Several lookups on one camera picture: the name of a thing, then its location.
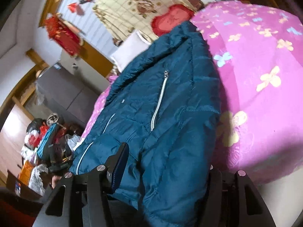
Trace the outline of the teal quilted down jacket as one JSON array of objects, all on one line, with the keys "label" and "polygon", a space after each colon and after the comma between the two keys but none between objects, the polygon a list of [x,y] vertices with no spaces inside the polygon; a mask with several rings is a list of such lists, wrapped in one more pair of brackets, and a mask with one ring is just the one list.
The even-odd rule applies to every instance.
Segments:
[{"label": "teal quilted down jacket", "polygon": [[90,172],[125,142],[129,157],[114,198],[139,210],[150,226],[193,226],[206,192],[220,104],[207,44],[191,22],[183,22],[115,80],[70,170]]}]

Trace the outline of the grey wardrobe cabinet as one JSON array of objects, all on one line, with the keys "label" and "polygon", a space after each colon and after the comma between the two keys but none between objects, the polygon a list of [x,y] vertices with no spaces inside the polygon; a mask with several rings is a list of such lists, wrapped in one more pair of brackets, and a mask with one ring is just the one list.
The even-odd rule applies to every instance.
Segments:
[{"label": "grey wardrobe cabinet", "polygon": [[36,90],[42,104],[67,123],[85,128],[109,81],[81,58],[61,52],[59,61],[42,71]]}]

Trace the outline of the white pillow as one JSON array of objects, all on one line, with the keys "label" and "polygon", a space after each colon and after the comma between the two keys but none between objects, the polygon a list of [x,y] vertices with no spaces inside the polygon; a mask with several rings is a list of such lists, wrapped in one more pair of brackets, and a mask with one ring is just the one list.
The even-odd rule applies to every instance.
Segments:
[{"label": "white pillow", "polygon": [[139,30],[133,33],[111,54],[110,58],[115,63],[120,73],[127,65],[143,51],[147,50],[151,43],[147,41]]}]

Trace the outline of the red hanging decoration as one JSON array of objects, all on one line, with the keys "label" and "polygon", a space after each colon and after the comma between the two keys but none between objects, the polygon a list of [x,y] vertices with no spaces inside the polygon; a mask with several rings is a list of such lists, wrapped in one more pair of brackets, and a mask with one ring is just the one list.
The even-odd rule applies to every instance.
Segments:
[{"label": "red hanging decoration", "polygon": [[72,30],[68,23],[61,19],[60,14],[55,14],[45,20],[48,37],[61,46],[69,56],[76,58],[83,45],[83,39]]}]

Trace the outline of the red heart-shaped cushion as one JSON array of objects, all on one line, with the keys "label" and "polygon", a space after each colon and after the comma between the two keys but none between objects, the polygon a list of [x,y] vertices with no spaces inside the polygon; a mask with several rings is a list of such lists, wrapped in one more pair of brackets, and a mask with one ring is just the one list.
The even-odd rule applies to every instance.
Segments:
[{"label": "red heart-shaped cushion", "polygon": [[169,7],[167,13],[156,16],[151,21],[151,28],[156,36],[169,33],[175,26],[189,21],[195,12],[182,4]]}]

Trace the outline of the cream rose-print quilt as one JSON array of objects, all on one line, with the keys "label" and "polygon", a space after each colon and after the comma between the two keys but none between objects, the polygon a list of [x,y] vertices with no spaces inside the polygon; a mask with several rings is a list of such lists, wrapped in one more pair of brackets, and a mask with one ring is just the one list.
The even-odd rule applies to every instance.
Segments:
[{"label": "cream rose-print quilt", "polygon": [[172,5],[184,5],[197,11],[189,0],[97,0],[93,11],[115,44],[126,40],[136,29],[152,42],[158,38],[152,31],[152,20],[163,15]]}]

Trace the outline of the pink floral bed sheet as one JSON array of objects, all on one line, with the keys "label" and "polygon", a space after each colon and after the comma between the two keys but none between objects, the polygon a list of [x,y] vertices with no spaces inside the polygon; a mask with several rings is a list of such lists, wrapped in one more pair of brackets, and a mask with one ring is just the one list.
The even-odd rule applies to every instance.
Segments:
[{"label": "pink floral bed sheet", "polygon": [[302,167],[302,24],[285,11],[219,2],[190,21],[220,79],[211,164],[257,183]]}]

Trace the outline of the white slatted headboard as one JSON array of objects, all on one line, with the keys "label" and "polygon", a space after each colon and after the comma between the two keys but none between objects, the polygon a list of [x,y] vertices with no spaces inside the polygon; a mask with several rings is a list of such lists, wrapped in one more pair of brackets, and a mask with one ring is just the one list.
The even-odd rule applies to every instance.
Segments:
[{"label": "white slatted headboard", "polygon": [[79,3],[79,0],[62,0],[58,8],[58,13],[62,18],[72,23],[81,30],[81,36],[86,42],[97,49],[106,58],[110,58],[111,54],[117,50],[113,44],[112,36],[99,18],[93,11],[94,3],[81,4],[80,8],[84,14],[79,15],[77,12],[72,13],[68,9],[68,5]]}]

